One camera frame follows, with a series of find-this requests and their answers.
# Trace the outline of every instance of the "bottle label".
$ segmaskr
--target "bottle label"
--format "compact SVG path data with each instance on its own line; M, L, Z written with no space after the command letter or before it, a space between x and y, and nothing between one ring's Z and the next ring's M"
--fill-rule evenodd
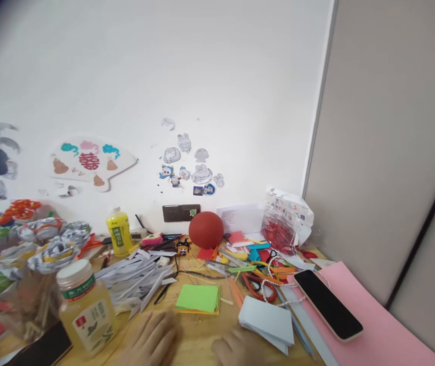
M119 248L124 246L124 242L122 241L122 231L119 226L112 228L112 234L115 238L115 245L117 245Z
M73 320L73 327L90 356L109 343L114 337L105 300L94 302Z
M95 276L91 275L88 280L83 282L80 286L67 291L61 291L63 297L68 301L75 301L84 297L95 287Z

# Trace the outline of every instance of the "bottle cap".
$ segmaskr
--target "bottle cap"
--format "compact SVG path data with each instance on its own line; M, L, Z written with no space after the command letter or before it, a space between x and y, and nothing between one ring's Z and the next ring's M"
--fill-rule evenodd
M110 213L111 214L114 214L114 213L116 213L116 212L119 212L121 210L121 207L120 206L112 206L111 208L110 208Z
M90 262L79 259L61 269L56 274L56 282L60 287L66 287L89 278L93 273Z

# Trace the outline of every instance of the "blue paper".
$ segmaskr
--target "blue paper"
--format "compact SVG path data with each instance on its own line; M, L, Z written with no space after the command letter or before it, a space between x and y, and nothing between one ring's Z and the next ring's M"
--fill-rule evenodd
M258 251L256 249L252 249L249 251L248 260L261 261L261 258L259 257Z
M252 250L252 249L262 250L262 249L268 249L269 247L271 247L271 244L265 243L265 244L256 244L256 245L248 246L248 249L249 250Z

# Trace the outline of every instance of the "red balloon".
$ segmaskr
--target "red balloon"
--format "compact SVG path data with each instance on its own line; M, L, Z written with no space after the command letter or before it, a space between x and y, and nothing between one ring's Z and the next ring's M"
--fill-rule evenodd
M219 245L224 235L222 220L210 211L200 212L190 221L188 227L190 240L196 246L213 249Z

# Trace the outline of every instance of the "gray partition wall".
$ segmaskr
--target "gray partition wall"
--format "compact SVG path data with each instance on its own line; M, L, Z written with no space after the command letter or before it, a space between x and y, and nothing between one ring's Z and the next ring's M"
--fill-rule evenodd
M435 197L435 1L339 0L316 128L314 241L385 304ZM392 310L435 351L432 226Z

